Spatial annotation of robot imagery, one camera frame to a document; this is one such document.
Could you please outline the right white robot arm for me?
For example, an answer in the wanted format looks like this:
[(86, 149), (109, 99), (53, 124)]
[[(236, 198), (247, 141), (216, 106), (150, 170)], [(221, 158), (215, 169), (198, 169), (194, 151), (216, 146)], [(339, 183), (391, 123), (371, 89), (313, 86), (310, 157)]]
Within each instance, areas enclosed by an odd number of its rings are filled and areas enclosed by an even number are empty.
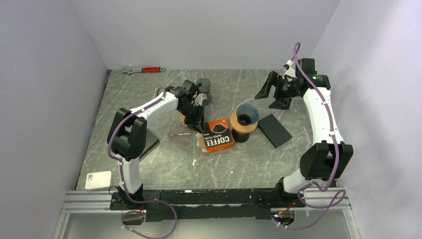
[(255, 96), (267, 98), (275, 87), (269, 108), (278, 110), (288, 110), (294, 97), (303, 98), (312, 126), (312, 146), (301, 156), (299, 168), (281, 179), (283, 188), (274, 193), (281, 207), (289, 205), (293, 193), (310, 183), (339, 179), (353, 155), (353, 146), (344, 142), (335, 122), (329, 77), (317, 73), (313, 58), (300, 59), (296, 67), (292, 64), (291, 60), (285, 64), (284, 74), (271, 71)]

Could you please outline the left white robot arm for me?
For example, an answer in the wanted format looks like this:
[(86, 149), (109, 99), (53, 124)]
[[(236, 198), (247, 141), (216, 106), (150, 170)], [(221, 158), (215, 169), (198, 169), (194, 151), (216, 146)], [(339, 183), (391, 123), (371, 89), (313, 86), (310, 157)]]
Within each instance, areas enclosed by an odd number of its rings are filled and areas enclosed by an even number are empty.
[(147, 144), (148, 126), (164, 115), (178, 111), (184, 124), (198, 133), (204, 131), (204, 105), (207, 98), (197, 84), (185, 80), (181, 86), (161, 87), (150, 101), (130, 110), (120, 108), (114, 116), (107, 137), (107, 154), (117, 161), (120, 188), (126, 192), (123, 202), (130, 209), (142, 205), (143, 183), (139, 176), (139, 162)]

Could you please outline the blue ribbed glass dripper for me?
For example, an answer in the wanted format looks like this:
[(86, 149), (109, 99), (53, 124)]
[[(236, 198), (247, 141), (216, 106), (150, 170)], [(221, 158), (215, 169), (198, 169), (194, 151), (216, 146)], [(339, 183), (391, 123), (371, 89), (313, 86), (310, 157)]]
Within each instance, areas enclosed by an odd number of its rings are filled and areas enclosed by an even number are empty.
[(259, 111), (251, 104), (241, 104), (235, 113), (238, 123), (242, 126), (254, 124), (259, 119)]

